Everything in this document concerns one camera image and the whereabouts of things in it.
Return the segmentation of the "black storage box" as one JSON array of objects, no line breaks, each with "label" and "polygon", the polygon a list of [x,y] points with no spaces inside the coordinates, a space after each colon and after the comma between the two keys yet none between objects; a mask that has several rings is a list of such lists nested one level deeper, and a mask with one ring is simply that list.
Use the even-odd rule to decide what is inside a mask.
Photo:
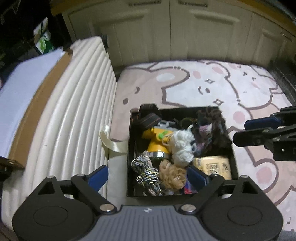
[{"label": "black storage box", "polygon": [[198,192],[212,174],[236,180],[238,170],[218,107],[159,109],[143,104],[130,114],[127,195]]}]

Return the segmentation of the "cream wardrobe doors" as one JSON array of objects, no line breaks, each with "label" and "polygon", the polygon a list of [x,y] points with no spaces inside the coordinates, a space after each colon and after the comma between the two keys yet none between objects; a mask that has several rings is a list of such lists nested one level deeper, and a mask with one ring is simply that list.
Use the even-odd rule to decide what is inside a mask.
[{"label": "cream wardrobe doors", "polygon": [[85,1],[62,16],[73,41],[106,38],[113,66],[295,60],[295,20],[265,1]]}]

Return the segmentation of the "bear pattern bed sheet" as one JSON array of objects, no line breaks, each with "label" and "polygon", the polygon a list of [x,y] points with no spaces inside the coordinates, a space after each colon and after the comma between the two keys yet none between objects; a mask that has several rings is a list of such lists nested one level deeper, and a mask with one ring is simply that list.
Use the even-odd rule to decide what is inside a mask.
[{"label": "bear pattern bed sheet", "polygon": [[[129,66],[117,82],[110,137],[128,139],[130,114],[143,103],[160,109],[216,106],[229,135],[247,120],[290,106],[267,70],[213,60],[165,61]],[[284,230],[295,230],[295,162],[275,161],[263,146],[234,147],[239,174],[250,176],[283,215]]]}]

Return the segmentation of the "beige mesh bath sponge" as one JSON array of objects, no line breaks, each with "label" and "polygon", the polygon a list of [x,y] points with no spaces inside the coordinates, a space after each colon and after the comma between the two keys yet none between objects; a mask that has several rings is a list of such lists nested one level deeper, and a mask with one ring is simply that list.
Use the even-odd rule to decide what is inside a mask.
[{"label": "beige mesh bath sponge", "polygon": [[187,178],[186,170],[172,164],[169,160],[164,159],[159,164],[159,178],[166,189],[181,190],[184,188]]}]

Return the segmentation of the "purple brown knitted doll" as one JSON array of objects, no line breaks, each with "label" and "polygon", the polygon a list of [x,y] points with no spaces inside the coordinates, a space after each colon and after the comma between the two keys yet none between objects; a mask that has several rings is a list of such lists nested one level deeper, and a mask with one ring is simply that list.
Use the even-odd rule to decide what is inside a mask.
[{"label": "purple brown knitted doll", "polygon": [[177,125],[193,133],[191,144],[196,158],[224,155],[231,149],[232,141],[219,108],[206,106],[194,108],[189,113]]}]

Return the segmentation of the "red blue card box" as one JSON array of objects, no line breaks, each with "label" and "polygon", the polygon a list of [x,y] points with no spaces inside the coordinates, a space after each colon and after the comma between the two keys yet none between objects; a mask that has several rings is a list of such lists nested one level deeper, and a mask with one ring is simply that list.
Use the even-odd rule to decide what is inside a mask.
[{"label": "red blue card box", "polygon": [[197,190],[193,187],[193,185],[189,182],[189,180],[187,180],[184,186],[184,194],[195,194],[195,193],[197,193]]}]

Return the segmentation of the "cream ribbon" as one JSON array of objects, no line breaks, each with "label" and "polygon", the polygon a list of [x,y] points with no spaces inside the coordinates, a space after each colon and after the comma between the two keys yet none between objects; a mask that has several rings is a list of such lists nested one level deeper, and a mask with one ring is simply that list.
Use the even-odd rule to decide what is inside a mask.
[{"label": "cream ribbon", "polygon": [[113,141],[109,137],[110,126],[105,125],[99,133],[100,140],[102,144],[107,147],[107,149],[119,153],[126,154],[128,152],[128,140],[125,141]]}]

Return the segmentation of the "white yarn ball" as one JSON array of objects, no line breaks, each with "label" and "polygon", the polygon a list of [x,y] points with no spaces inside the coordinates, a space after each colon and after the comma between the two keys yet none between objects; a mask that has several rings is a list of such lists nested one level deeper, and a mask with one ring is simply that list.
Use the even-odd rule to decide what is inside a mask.
[{"label": "white yarn ball", "polygon": [[197,149],[194,135],[189,129],[177,130],[170,134],[166,147],[171,153],[173,164],[181,168],[192,162]]}]

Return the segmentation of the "gold card box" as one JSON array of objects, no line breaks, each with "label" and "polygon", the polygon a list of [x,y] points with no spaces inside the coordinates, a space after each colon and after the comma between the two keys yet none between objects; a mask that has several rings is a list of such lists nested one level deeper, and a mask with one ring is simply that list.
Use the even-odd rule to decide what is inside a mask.
[{"label": "gold card box", "polygon": [[231,168],[226,156],[208,156],[193,159],[193,165],[207,175],[218,174],[225,180],[231,180]]}]

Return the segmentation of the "yellow toy robot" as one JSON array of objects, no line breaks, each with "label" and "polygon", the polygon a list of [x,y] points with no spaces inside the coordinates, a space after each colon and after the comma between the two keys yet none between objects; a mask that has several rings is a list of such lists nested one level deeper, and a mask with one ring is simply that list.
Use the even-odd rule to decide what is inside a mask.
[{"label": "yellow toy robot", "polygon": [[174,121],[161,120],[155,126],[145,130],[142,138],[150,140],[147,148],[150,158],[170,159],[171,153],[167,148],[169,135],[177,131]]}]

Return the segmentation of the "white ribbed suitcase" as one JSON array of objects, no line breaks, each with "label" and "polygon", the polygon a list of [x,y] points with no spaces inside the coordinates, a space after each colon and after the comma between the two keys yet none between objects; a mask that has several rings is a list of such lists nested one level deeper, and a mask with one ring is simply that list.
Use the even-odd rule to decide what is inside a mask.
[{"label": "white ribbed suitcase", "polygon": [[[1,188],[1,223],[12,227],[19,206],[47,176],[69,180],[107,164],[99,133],[111,124],[116,78],[102,39],[77,40],[72,59],[38,122],[24,169]],[[20,63],[1,88],[1,156],[8,158],[37,89],[65,54],[62,49]]]}]

